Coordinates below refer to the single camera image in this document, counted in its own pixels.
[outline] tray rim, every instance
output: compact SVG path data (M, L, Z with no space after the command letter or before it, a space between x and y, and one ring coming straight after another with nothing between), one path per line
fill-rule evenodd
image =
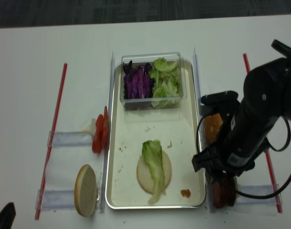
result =
M192 80L193 80L193 84L194 84L194 99L195 99L195 109L196 109L196 114L197 114L197 116L196 116L196 119L197 119L197 123L199 122L199 113L198 113L198 108L197 108L197 102L198 102L198 98L197 98L197 93L196 93L196 91L195 91L195 74L194 74L194 72L193 71L197 71L197 69L193 69L193 65L192 65L192 63L191 63L191 61L190 60L188 60L188 59L186 59L186 58L183 58L183 61L185 62L188 62L188 64L191 66L191 69L192 69ZM112 117L113 117L113 112L114 112L114 109L113 109L113 107L114 107L114 96L115 96L115 93L114 93L114 90L115 90L115 71L116 71L116 69L119 67L119 66L121 66L121 63L119 63L118 65L116 65L116 67L114 68L114 82L113 82L113 86L112 85L110 85L110 86L112 86L113 88L112 88L112 90L111 90L111 88L110 88L110 92L112 92L113 93L113 95L112 95L112 104L111 104L111 108L112 108L112 111L111 111L111 113L110 113L110 117L111 117L111 123L110 123L110 127L111 127L111 129L110 129L110 133L111 133L111 130L112 130ZM203 147L203 145L202 145L202 141L201 141L201 138L199 139L199 143L200 143L200 146L201 147ZM105 181L105 187L107 187L108 186L108 178L109 178L109 176L108 176L108 170L109 170L109 162L110 162L110 146L111 146L111 141L109 141L109 146L108 146L108 148L109 148L109 150L108 150L108 159L107 159L107 168L106 168L106 181ZM202 177L203 177L203 181L204 182L202 182L203 184L204 184L204 191L205 191L205 194L204 194L204 198L203 198L203 200L200 202L200 204L199 205L195 205L195 206L179 206L179 205L170 205L170 206L127 206L127 207L115 207L115 206L113 206L109 201L108 201L108 198L107 198L107 189L105 189L105 195L104 195L104 197L105 197L105 201L106 201L106 203L107 203L107 205L111 208L111 209L114 209L114 210L124 210L124 209L179 209L179 208L198 208L198 207L200 207L204 202L205 202L205 200L206 200L206 197L207 197L207 185L206 185L206 172L205 172L205 170L204 169L202 169Z

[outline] metal tray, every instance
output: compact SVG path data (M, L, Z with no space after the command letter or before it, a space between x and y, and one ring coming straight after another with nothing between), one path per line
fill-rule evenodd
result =
M107 162L105 199L113 209L195 208L206 197L203 170L195 173L191 159L196 153L197 106L192 65L184 60L187 97L180 107L125 111L120 102L121 65L115 68L111 112L111 141ZM136 167L142 143L158 139L169 155L172 177L166 194L154 205L139 185ZM191 196L182 197L180 190Z

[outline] food crumb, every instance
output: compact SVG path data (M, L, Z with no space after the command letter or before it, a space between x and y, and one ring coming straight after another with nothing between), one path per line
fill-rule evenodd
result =
M191 192L189 189L183 189L183 190L180 190L180 193L182 194L183 197L187 197L189 198L191 196Z
M168 145L167 148L169 149L169 148L171 148L171 147L172 147L172 142L171 142L171 140L170 140L170 145Z

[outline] black object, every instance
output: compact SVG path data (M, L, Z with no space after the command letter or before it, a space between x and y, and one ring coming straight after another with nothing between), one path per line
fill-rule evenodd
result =
M0 229L10 229L16 216L14 203L7 204L0 212Z
M254 160L271 146L266 136L277 119L283 116L291 120L291 48L277 40L272 47L286 58L248 73L241 103L235 92L201 98L203 108L200 111L210 115L220 113L223 125L216 141L193 156L196 172L205 167L214 176L219 177L225 171L228 177L234 177L253 169ZM287 127L288 140L282 149L291 138L288 124Z

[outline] floor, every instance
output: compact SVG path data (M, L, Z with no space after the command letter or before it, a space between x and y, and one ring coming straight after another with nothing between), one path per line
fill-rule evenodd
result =
M291 14L291 0L0 0L0 27Z

